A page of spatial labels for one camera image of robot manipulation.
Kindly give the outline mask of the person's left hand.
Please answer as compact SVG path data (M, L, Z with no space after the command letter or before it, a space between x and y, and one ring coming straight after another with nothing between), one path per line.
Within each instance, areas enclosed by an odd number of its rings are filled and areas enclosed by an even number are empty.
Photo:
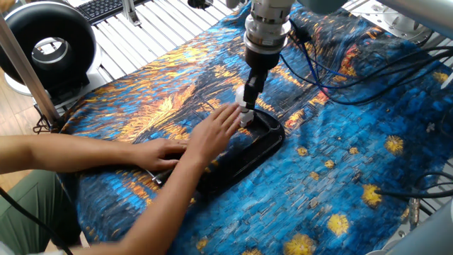
M158 138L133 144L128 153L128 163L150 172L173 168L188 146L187 140Z

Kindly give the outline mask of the person's right hand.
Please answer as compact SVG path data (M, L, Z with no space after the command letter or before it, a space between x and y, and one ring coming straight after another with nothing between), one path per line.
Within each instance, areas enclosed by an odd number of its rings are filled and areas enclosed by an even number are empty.
M190 134L183 159L205 167L219 156L239 129L240 110L237 103L225 104L197 124Z

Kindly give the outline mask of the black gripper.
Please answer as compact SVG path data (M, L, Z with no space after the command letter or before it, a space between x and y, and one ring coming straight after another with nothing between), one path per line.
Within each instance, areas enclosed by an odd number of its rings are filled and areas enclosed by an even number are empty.
M263 92L268 77L268 70L274 68L278 64L279 59L279 53L261 54L246 47L245 61L251 68L243 91L243 101L247 109L253 110L255 108L256 100L259 94Z

